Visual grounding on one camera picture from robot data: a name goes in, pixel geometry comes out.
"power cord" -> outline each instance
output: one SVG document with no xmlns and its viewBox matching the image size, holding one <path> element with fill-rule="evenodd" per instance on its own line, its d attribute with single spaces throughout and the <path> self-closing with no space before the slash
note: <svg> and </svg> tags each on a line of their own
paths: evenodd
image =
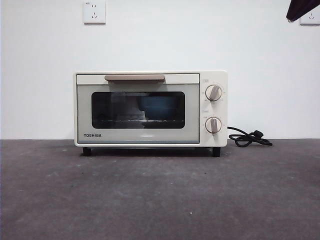
<svg viewBox="0 0 320 240">
<path fill-rule="evenodd" d="M 255 130 L 254 132 L 251 132 L 248 134 L 245 131 L 242 131 L 241 129 L 236 128 L 236 127 L 228 126 L 228 129 L 235 130 L 235 131 L 238 131 L 243 134 L 243 135 L 242 134 L 230 134 L 229 135 L 229 138 L 231 140 L 233 140 L 239 148 L 245 148 L 252 143 L 258 143 L 258 144 L 262 144 L 262 145 L 272 146 L 272 143 L 269 140 L 262 138 L 264 136 L 264 134 L 258 130 Z"/>
</svg>

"oven foot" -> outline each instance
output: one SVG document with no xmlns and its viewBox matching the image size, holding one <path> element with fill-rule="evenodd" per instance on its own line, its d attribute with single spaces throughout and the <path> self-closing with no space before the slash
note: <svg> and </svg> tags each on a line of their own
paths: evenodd
<svg viewBox="0 0 320 240">
<path fill-rule="evenodd" d="M 213 147 L 212 148 L 212 157 L 218 158 L 220 157 L 221 147 Z"/>
<path fill-rule="evenodd" d="M 83 156 L 91 156 L 91 148 L 90 147 L 84 147 L 83 149 Z"/>
</svg>

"electrical socket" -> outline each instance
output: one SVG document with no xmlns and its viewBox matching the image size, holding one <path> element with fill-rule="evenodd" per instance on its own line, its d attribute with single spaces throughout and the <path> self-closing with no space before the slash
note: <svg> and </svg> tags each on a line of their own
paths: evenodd
<svg viewBox="0 0 320 240">
<path fill-rule="evenodd" d="M 320 25 L 320 6 L 312 9 L 300 18 L 300 25 L 316 26 Z"/>
<path fill-rule="evenodd" d="M 83 3 L 84 24 L 105 24 L 106 23 L 106 1 L 93 0 Z"/>
</svg>

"white knob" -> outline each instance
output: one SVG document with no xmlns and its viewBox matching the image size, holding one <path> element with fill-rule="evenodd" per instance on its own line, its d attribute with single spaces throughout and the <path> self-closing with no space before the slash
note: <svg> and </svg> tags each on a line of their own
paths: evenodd
<svg viewBox="0 0 320 240">
<path fill-rule="evenodd" d="M 221 130 L 221 121 L 219 118 L 210 117 L 205 122 L 205 128 L 209 133 L 216 134 Z"/>
<path fill-rule="evenodd" d="M 221 87 L 219 87 L 218 85 L 208 86 L 205 90 L 205 95 L 210 101 L 217 101 L 221 98 L 222 95 Z"/>
</svg>

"toaster oven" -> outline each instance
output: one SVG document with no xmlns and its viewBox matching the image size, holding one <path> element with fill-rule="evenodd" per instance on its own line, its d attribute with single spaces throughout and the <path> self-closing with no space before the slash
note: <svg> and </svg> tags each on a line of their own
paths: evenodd
<svg viewBox="0 0 320 240">
<path fill-rule="evenodd" d="M 77 72 L 74 143 L 91 148 L 213 148 L 227 145 L 223 70 Z"/>
</svg>

